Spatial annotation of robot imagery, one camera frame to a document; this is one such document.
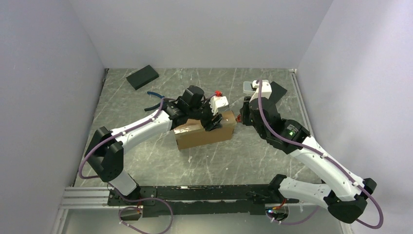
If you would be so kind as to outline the brown cardboard express box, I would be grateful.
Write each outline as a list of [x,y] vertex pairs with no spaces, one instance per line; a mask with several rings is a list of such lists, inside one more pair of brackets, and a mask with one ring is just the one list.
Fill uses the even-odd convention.
[[222,142],[232,139],[237,124],[232,111],[222,113],[221,128],[206,131],[199,120],[189,119],[186,124],[175,128],[174,135],[178,150]]

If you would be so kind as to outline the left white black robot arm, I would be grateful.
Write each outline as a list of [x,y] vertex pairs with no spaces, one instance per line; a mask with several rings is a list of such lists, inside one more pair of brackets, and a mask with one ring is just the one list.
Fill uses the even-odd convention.
[[150,115],[124,127],[108,130],[97,129],[82,160],[78,175],[90,179],[82,173],[88,163],[95,178],[101,179],[121,193],[125,203],[135,204],[140,198],[138,183],[124,169],[124,155],[149,138],[169,132],[186,124],[188,119],[200,121],[205,131],[221,127],[222,114],[219,109],[228,106],[227,98],[216,91],[205,97],[198,86],[189,86],[176,99],[163,97],[157,109]]

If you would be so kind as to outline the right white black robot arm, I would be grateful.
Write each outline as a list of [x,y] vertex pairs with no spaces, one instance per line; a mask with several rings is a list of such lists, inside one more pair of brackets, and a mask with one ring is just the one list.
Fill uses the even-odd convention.
[[277,174],[268,184],[272,201],[297,199],[310,202],[326,209],[341,222],[351,224],[360,222],[359,217],[371,200],[378,209],[379,224],[382,224],[383,212],[372,198],[377,183],[347,170],[300,123],[281,118],[271,100],[245,97],[240,117],[243,125],[253,126],[269,145],[305,164],[322,180],[321,184],[312,184]]

